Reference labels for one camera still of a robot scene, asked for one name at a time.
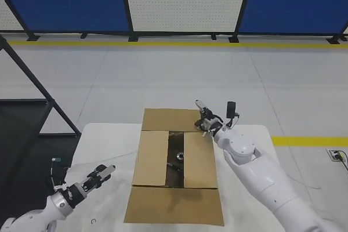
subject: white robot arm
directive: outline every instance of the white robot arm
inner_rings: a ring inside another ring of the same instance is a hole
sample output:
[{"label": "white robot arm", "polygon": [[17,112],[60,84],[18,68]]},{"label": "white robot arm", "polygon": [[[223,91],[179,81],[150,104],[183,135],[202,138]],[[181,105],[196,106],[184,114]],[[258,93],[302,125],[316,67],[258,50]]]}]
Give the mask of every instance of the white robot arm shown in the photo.
[{"label": "white robot arm", "polygon": [[227,118],[213,114],[200,100],[195,101],[200,109],[201,119],[195,126],[210,133],[215,143],[224,151],[224,158],[241,183],[260,203],[267,207],[282,224],[286,232],[337,232],[319,217],[291,187],[286,173],[250,138],[239,135],[231,129],[235,102],[227,106]]},{"label": "white robot arm", "polygon": [[58,190],[48,196],[45,209],[29,211],[18,219],[7,219],[0,232],[54,232],[56,220],[65,220],[88,193],[111,178],[113,171],[114,165],[99,165],[81,183],[74,183],[65,190]]}]

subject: concrete floor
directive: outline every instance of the concrete floor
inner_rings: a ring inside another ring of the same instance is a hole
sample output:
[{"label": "concrete floor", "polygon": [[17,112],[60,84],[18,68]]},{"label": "concrete floor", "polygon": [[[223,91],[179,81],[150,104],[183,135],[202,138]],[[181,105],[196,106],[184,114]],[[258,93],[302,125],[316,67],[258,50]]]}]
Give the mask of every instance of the concrete floor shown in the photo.
[{"label": "concrete floor", "polygon": [[[221,117],[226,102],[237,101],[238,123],[265,125],[272,136],[348,136],[348,50],[14,49],[80,130],[90,122],[140,123],[144,108],[195,109],[194,100],[202,99]],[[20,97],[41,94],[1,52],[0,98]],[[43,128],[43,132],[68,131],[56,112]],[[338,148],[348,154],[348,147]],[[326,147],[275,149],[300,196],[322,217],[348,231],[348,174],[343,165],[331,162]]]}]

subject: white table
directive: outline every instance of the white table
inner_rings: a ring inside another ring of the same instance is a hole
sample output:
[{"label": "white table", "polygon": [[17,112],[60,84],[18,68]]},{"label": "white table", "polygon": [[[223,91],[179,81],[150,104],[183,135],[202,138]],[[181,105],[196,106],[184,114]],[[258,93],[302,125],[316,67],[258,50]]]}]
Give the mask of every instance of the white table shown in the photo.
[{"label": "white table", "polygon": [[[71,231],[284,231],[273,214],[251,196],[229,168],[216,144],[216,170],[224,227],[198,224],[123,223],[131,190],[141,124],[88,124],[74,154],[66,182],[84,180],[99,164],[116,165],[111,179],[93,190],[66,221],[58,221],[57,232]],[[236,125],[238,133],[252,136],[277,160],[269,132],[261,125]]]}]

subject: open cardboard box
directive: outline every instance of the open cardboard box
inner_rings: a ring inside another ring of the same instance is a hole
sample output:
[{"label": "open cardboard box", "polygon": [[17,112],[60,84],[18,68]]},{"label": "open cardboard box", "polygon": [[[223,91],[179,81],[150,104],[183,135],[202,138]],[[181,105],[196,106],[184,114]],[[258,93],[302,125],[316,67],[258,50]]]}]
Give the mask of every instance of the open cardboard box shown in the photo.
[{"label": "open cardboard box", "polygon": [[213,141],[196,130],[199,118],[198,110],[145,109],[125,223],[224,226]]}]

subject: power outlet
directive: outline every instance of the power outlet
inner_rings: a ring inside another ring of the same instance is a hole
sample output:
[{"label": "power outlet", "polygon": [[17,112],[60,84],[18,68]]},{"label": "power outlet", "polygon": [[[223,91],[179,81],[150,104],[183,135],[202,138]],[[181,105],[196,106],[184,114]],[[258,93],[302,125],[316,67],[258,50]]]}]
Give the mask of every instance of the power outlet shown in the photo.
[{"label": "power outlet", "polygon": [[335,158],[335,155],[337,154],[342,156],[343,162],[346,162],[345,157],[338,150],[326,149],[326,151],[332,162],[340,162],[340,159]]}]

